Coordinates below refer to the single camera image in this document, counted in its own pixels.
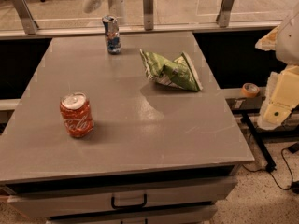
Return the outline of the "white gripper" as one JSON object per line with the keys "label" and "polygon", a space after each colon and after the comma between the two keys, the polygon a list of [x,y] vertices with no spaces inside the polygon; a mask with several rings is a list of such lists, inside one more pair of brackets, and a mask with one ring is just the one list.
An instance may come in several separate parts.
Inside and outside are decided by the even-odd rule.
{"label": "white gripper", "polygon": [[276,50],[278,60],[288,65],[272,72],[265,88],[265,100],[257,124],[264,130],[280,126],[299,105],[299,3],[283,20],[255,44],[256,49]]}

